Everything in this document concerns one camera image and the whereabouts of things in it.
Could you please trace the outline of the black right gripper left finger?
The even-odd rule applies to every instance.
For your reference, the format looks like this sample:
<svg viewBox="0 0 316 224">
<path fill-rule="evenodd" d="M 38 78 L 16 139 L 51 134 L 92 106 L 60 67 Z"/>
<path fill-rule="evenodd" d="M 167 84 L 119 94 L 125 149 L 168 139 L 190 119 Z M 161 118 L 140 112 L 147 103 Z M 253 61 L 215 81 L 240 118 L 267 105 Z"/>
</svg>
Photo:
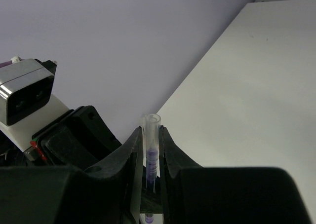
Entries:
<svg viewBox="0 0 316 224">
<path fill-rule="evenodd" d="M 142 130 L 85 170 L 74 166 L 2 167 L 3 224 L 136 224 L 143 173 Z"/>
</svg>

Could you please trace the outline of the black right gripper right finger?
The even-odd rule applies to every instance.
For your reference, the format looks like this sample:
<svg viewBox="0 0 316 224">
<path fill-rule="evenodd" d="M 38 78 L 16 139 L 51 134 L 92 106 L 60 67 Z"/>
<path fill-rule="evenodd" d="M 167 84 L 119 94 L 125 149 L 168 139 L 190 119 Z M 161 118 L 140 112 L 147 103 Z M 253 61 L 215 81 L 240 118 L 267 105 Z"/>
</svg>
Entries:
<svg viewBox="0 0 316 224">
<path fill-rule="evenodd" d="M 166 224 L 308 224 L 292 177 L 276 167 L 202 167 L 159 129 Z"/>
</svg>

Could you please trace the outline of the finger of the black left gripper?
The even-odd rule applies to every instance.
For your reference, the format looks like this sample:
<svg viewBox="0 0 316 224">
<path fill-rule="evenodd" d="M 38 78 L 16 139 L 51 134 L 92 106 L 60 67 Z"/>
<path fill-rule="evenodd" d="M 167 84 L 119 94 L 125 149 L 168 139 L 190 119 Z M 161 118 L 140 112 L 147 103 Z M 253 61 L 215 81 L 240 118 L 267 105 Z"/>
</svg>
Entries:
<svg viewBox="0 0 316 224">
<path fill-rule="evenodd" d="M 73 111 L 71 130 L 83 147 L 98 160 L 122 145 L 94 106 L 82 106 Z"/>
</svg>

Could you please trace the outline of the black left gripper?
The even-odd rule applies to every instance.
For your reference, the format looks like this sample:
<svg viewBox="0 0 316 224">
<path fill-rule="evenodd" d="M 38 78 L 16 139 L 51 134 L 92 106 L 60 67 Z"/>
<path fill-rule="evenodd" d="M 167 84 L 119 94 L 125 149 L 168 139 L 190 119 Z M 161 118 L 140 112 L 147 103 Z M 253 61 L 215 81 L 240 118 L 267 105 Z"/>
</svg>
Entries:
<svg viewBox="0 0 316 224">
<path fill-rule="evenodd" d="M 32 136 L 30 147 L 21 151 L 3 132 L 0 132 L 0 166 L 74 165 L 90 167 L 98 160 L 62 125 Z"/>
</svg>

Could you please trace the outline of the purple gel pen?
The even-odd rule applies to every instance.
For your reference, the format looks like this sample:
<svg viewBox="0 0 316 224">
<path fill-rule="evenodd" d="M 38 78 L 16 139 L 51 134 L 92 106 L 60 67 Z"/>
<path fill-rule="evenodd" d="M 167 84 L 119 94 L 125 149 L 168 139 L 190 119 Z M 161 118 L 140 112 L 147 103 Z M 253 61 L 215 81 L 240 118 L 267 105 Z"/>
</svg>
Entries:
<svg viewBox="0 0 316 224">
<path fill-rule="evenodd" d="M 146 151 L 146 189 L 151 194 L 156 192 L 156 178 L 158 171 L 158 151 L 148 149 Z"/>
</svg>

